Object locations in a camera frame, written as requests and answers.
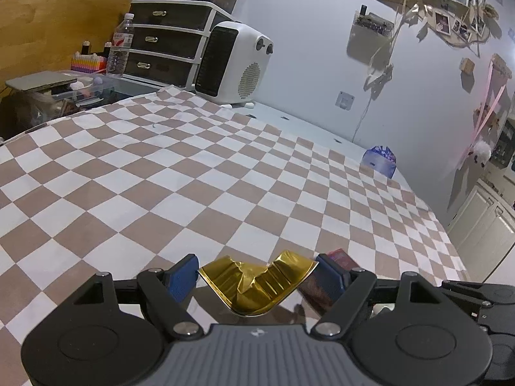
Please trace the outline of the blue purple tissue pack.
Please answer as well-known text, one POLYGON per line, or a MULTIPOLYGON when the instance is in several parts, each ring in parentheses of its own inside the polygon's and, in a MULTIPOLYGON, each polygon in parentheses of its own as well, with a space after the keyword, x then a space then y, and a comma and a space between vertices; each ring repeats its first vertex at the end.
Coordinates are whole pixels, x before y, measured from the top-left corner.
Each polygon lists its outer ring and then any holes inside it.
POLYGON ((396 157, 389 147, 383 145, 376 145, 365 151, 361 163, 389 179, 394 177, 396 171, 396 157))

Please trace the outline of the gold foil wrapper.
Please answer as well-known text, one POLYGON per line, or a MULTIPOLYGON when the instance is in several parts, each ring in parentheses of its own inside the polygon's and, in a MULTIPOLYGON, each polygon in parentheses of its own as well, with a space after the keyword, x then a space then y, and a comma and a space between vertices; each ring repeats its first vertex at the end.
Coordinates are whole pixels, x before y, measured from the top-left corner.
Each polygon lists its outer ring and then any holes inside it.
POLYGON ((234 314, 262 316, 280 304, 316 269, 318 262, 289 250, 261 266, 224 256, 198 273, 234 314))

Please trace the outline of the wall shelf with items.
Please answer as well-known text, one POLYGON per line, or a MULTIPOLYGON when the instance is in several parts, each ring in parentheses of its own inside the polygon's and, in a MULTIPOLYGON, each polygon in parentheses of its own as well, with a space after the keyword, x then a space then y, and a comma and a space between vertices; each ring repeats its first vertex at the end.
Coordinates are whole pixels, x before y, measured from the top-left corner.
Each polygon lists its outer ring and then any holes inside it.
POLYGON ((383 70, 389 64, 395 24, 377 16, 362 5, 355 12, 347 55, 375 70, 383 70))

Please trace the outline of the dark drawer organizer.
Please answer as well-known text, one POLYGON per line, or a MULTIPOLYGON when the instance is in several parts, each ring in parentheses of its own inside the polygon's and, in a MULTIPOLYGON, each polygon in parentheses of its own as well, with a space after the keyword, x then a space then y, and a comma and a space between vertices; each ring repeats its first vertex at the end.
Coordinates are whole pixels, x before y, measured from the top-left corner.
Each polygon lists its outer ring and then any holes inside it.
POLYGON ((154 85, 194 86, 212 29, 237 0, 134 0, 135 35, 124 75, 154 85))

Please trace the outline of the pink ribbon decoration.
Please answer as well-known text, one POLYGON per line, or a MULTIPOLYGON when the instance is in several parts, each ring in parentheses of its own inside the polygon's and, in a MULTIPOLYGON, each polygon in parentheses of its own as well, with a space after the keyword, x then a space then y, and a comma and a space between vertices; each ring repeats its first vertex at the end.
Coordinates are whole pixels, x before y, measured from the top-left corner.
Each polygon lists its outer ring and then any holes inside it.
POLYGON ((458 169, 463 168, 468 158, 472 158, 475 164, 485 167, 486 162, 492 156, 491 143, 485 136, 499 126, 497 116, 500 109, 499 103, 506 91, 507 83, 511 79, 511 69, 498 53, 494 53, 488 65, 483 102, 474 111, 476 121, 471 141, 460 157, 457 164, 458 169))

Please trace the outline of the white kitchen cabinets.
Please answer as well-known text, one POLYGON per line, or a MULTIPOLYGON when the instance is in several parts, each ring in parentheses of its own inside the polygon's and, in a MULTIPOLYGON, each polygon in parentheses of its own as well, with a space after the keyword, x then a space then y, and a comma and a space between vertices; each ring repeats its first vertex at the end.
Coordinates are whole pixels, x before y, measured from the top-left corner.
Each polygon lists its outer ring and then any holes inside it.
POLYGON ((448 226, 471 280, 514 283, 514 210, 479 180, 448 226))

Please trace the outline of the white space heater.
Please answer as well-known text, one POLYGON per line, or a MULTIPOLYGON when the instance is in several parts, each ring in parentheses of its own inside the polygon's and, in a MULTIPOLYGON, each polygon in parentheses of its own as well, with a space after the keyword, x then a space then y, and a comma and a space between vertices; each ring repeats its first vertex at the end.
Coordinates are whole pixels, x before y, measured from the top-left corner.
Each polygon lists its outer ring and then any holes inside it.
POLYGON ((271 39, 250 26, 217 24, 201 57, 195 92, 220 106, 251 103, 273 52, 271 39))

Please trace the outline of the clear water bottle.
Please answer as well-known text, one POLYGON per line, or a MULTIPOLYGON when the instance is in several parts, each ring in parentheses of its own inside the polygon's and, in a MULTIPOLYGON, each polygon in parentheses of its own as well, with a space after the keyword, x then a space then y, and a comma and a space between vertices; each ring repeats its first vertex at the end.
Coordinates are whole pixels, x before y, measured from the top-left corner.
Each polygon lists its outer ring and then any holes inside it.
POLYGON ((135 35, 134 17, 132 13, 126 13, 114 31, 106 68, 108 75, 121 76, 125 71, 135 35))

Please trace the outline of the white wall socket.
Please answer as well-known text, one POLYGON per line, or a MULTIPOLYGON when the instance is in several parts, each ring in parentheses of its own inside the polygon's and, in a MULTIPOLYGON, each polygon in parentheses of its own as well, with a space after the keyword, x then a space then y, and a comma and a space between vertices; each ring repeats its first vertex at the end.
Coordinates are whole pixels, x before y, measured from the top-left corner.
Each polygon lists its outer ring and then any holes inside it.
POLYGON ((353 95, 346 92, 340 92, 336 99, 335 105, 343 110, 349 111, 352 108, 353 101, 353 95))

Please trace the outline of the checkered brown white tablecloth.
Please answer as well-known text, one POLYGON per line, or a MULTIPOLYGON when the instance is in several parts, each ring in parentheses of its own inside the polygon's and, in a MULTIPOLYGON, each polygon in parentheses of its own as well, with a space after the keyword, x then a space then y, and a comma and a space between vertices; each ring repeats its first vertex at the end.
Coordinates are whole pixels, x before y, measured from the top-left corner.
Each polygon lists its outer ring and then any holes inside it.
POLYGON ((3 343, 22 343, 96 270, 129 279, 186 253, 265 263, 337 248, 381 277, 466 276, 405 184, 175 88, 1 146, 3 343))

